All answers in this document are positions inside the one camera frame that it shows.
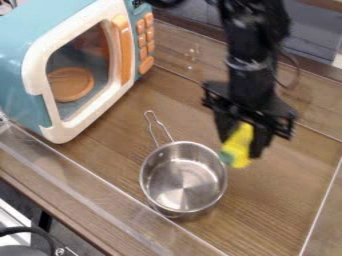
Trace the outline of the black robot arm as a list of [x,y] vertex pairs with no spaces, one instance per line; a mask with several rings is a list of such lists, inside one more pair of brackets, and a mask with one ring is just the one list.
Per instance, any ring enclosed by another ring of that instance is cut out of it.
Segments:
[[205,81],[203,105],[213,112],[223,161],[256,159],[272,138],[292,136],[296,110],[276,94],[278,55],[288,36],[282,0],[217,0],[225,32],[228,80]]

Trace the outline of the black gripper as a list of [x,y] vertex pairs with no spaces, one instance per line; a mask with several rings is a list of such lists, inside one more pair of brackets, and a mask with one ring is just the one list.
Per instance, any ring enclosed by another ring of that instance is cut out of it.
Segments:
[[291,138],[298,112],[275,93],[278,62],[254,71],[229,68],[228,75],[228,82],[208,80],[200,84],[203,105],[213,111],[221,142],[231,137],[239,121],[252,125],[250,158],[256,159],[274,135]]

